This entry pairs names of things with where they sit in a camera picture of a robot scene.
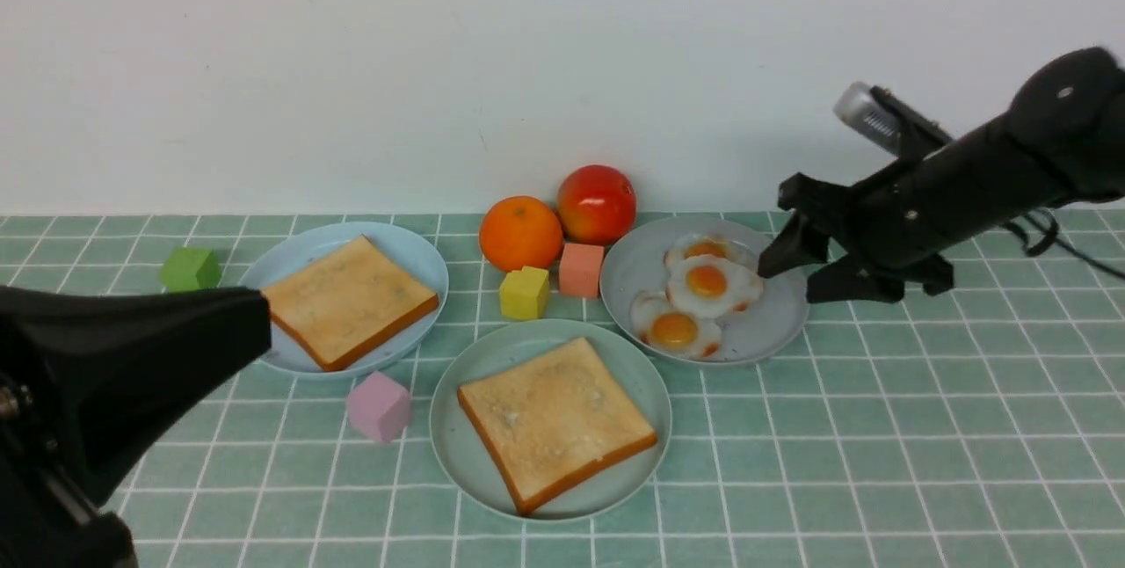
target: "toast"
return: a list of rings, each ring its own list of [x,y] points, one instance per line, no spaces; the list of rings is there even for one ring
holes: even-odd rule
[[[395,264],[367,236],[262,290],[270,318],[321,370],[356,363],[438,309],[438,295]]]
[[[461,385],[457,400],[523,516],[657,442],[585,336]]]

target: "red tomato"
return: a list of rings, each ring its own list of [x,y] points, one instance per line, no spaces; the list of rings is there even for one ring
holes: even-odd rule
[[[557,210],[567,238],[613,244],[637,219],[637,195],[615,168],[591,164],[570,172],[559,187]]]

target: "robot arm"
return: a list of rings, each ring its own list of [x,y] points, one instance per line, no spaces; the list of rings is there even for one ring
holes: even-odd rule
[[[835,111],[896,160],[852,187],[803,174],[781,183],[777,205],[793,215],[763,252],[760,274],[826,263],[829,240],[846,252],[809,277],[809,303],[896,303],[907,282],[936,296],[954,287],[944,249],[993,227],[1025,236],[1012,219],[1125,192],[1125,71],[1101,47],[1047,63],[1008,110],[960,139],[858,82]],[[1032,223],[1047,234],[1028,249],[1035,255],[1058,228]]]
[[[60,296],[0,287],[0,568],[134,568],[101,513],[137,460],[269,351],[249,288]]]

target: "foam block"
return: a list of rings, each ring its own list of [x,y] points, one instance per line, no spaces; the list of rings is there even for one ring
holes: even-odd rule
[[[600,244],[567,243],[559,260],[559,292],[575,298],[597,298],[605,247]]]
[[[160,282],[169,291],[196,291],[216,288],[223,277],[215,253],[210,249],[177,247],[160,269]]]
[[[500,283],[500,313],[511,319],[539,319],[547,312],[550,290],[547,270],[522,268],[510,272]]]
[[[344,404],[352,427],[376,443],[394,441],[411,423],[411,393],[381,372],[354,387]]]

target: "plate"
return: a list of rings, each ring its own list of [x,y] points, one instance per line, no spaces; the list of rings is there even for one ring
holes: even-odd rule
[[[430,244],[429,240],[422,238],[407,228],[393,226],[393,224],[354,220],[354,223],[331,224],[331,226],[302,232],[302,234],[285,240],[266,252],[261,259],[258,259],[258,262],[251,264],[245,274],[242,276],[240,283],[249,288],[266,288],[268,285],[297,272],[306,264],[312,263],[313,260],[336,251],[338,247],[354,240],[356,236],[367,236],[384,255],[414,276],[415,280],[436,292],[438,310],[403,328],[398,335],[392,336],[385,344],[374,349],[350,368],[339,372],[321,370],[313,357],[309,357],[308,352],[300,348],[300,344],[297,344],[291,336],[281,331],[277,324],[271,324],[273,346],[270,352],[261,357],[259,360],[261,363],[295,377],[318,380],[350,379],[350,377],[363,376],[386,368],[408,355],[430,333],[430,328],[433,328],[434,321],[438,321],[438,316],[441,315],[449,296],[449,268],[438,252],[438,247]]]
[[[457,403],[457,388],[531,360],[576,336],[586,336],[593,344],[656,430],[657,443],[561,494],[532,515],[521,516],[484,441]],[[583,321],[522,321],[482,336],[447,368],[430,408],[430,438],[446,476],[483,507],[519,521],[574,522],[619,506],[656,472],[670,436],[672,399],[652,361],[614,331]]]
[[[688,234],[727,236],[754,255],[755,268],[757,256],[771,243],[768,236],[752,228],[711,216],[668,216],[622,236],[606,252],[602,264],[602,300],[614,324],[642,351],[700,368],[729,368],[765,360],[801,334],[809,318],[809,304],[806,300],[804,272],[795,268],[767,280],[765,295],[749,310],[716,321],[722,328],[722,346],[705,360],[670,355],[642,343],[630,324],[630,305],[639,291],[664,291],[668,280],[664,252],[680,236]]]

